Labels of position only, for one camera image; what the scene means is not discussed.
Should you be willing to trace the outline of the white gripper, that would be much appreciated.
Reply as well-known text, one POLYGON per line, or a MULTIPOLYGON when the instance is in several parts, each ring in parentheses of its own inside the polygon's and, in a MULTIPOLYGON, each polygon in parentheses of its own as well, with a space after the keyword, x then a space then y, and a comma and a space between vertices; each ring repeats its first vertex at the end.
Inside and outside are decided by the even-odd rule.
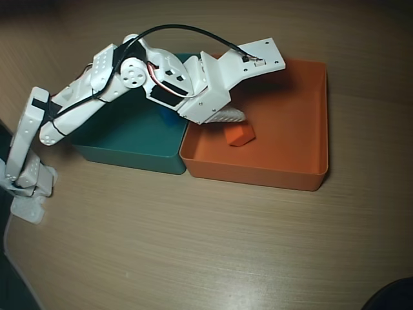
POLYGON ((245 114, 236 108, 224 108, 230 102, 230 93, 224 86, 218 60, 201 53, 207 88, 196 98, 189 99, 177 113, 194 123, 239 123, 245 114))

